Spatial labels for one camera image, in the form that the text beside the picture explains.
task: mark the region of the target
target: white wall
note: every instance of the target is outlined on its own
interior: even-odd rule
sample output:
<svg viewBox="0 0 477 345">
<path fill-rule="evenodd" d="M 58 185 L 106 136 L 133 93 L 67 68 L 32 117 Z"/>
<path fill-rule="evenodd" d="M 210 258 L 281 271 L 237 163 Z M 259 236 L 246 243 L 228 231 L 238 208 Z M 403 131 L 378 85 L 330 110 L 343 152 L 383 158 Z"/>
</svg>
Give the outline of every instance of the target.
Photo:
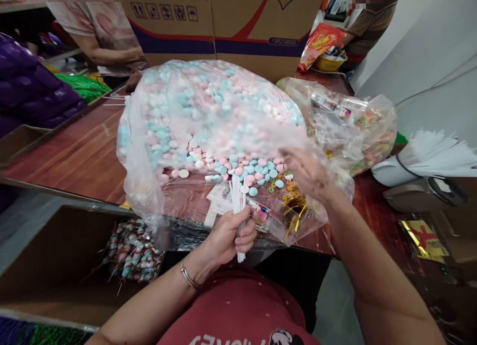
<svg viewBox="0 0 477 345">
<path fill-rule="evenodd" d="M 382 93 L 398 104 L 477 66 L 476 3 L 477 0 L 430 0 L 407 33 L 362 83 L 357 96 Z M 444 129 L 447 134 L 457 132 L 470 146 L 477 147 L 476 100 L 477 70 L 473 70 L 439 89 L 397 105 L 398 130 L 410 136 L 420 128 Z"/>
<path fill-rule="evenodd" d="M 358 92 L 367 79 L 418 20 L 431 0 L 398 0 L 394 17 L 386 32 L 355 70 L 350 84 Z"/>
</svg>

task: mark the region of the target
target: cardboard box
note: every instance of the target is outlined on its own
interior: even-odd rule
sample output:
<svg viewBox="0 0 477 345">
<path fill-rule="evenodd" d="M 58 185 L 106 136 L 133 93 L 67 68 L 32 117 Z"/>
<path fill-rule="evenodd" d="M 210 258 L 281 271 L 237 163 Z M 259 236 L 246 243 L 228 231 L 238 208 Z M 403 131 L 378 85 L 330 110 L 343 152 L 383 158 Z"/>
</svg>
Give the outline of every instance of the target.
<svg viewBox="0 0 477 345">
<path fill-rule="evenodd" d="M 0 168 L 29 152 L 51 129 L 21 125 L 0 139 Z"/>
<path fill-rule="evenodd" d="M 62 206 L 0 276 L 0 311 L 101 326 L 145 285 L 98 266 L 115 224 L 125 217 Z"/>
<path fill-rule="evenodd" d="M 124 0 L 151 66 L 222 59 L 275 83 L 293 77 L 321 0 Z"/>
</svg>

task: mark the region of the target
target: desk surface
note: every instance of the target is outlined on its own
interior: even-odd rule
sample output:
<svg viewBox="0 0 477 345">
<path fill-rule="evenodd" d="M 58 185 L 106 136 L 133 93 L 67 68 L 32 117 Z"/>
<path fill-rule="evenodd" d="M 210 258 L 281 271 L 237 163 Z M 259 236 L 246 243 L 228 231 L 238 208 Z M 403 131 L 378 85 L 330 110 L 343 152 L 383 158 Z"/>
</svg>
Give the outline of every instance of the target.
<svg viewBox="0 0 477 345">
<path fill-rule="evenodd" d="M 308 73 L 305 78 L 318 81 L 336 92 L 352 93 L 340 75 Z M 3 182 L 24 187 L 46 187 L 115 204 L 124 203 L 126 171 L 116 157 L 116 134 L 123 107 L 117 104 L 121 101 L 105 99 L 101 106 L 3 171 Z M 429 272 L 427 268 L 435 269 L 434 264 L 424 265 L 424 271 L 423 262 L 412 259 L 408 253 L 396 223 L 402 216 L 382 197 L 387 188 L 375 181 L 370 172 L 354 180 L 353 204 L 396 263 L 412 273 L 424 274 Z M 334 255 L 329 225 L 300 240 L 298 246 Z"/>
</svg>

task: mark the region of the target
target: woman's hand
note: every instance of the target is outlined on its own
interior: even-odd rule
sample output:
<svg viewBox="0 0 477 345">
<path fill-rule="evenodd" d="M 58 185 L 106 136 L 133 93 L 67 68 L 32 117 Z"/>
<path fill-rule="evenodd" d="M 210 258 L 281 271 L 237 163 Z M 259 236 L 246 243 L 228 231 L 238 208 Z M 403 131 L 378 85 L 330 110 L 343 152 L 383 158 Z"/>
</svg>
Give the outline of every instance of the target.
<svg viewBox="0 0 477 345">
<path fill-rule="evenodd" d="M 337 192 L 338 187 L 326 173 L 326 169 L 320 161 L 302 149 L 280 149 L 285 157 L 288 168 L 293 173 L 293 179 L 300 187 L 300 191 L 323 204 L 327 204 Z"/>
<path fill-rule="evenodd" d="M 250 206 L 237 214 L 227 212 L 219 219 L 200 248 L 210 261 L 217 262 L 217 265 L 227 264 L 234 259 L 237 252 L 246 253 L 252 248 L 253 241 L 257 238 L 257 218 L 258 214 Z M 244 221 L 245 227 L 236 237 L 237 228 Z"/>
</svg>

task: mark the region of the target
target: silver bangle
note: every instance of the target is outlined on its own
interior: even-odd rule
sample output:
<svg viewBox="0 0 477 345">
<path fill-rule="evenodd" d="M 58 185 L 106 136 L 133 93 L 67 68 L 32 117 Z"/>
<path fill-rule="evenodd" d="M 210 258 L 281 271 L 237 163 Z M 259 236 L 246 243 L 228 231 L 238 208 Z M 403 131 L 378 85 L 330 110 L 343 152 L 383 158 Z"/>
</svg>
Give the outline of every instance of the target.
<svg viewBox="0 0 477 345">
<path fill-rule="evenodd" d="M 182 261 L 180 262 L 180 272 L 184 275 L 185 280 L 189 283 L 189 285 L 195 289 L 200 289 L 202 288 L 202 285 L 197 285 L 194 283 L 194 281 L 190 278 L 189 274 L 187 273 L 187 269 L 184 268 L 184 259 L 182 258 Z"/>
</svg>

